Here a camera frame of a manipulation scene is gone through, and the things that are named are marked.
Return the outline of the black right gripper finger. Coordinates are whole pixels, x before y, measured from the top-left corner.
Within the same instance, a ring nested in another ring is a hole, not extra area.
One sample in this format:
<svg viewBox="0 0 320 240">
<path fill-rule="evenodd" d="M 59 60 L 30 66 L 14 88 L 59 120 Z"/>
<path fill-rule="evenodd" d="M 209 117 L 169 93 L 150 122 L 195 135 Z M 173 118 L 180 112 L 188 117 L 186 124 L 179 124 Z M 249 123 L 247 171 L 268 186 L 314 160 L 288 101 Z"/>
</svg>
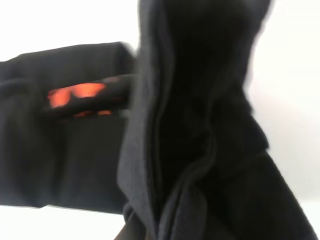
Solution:
<svg viewBox="0 0 320 240">
<path fill-rule="evenodd" d="M 114 240 L 152 240 L 145 226 L 138 219 L 129 220 Z"/>
</svg>

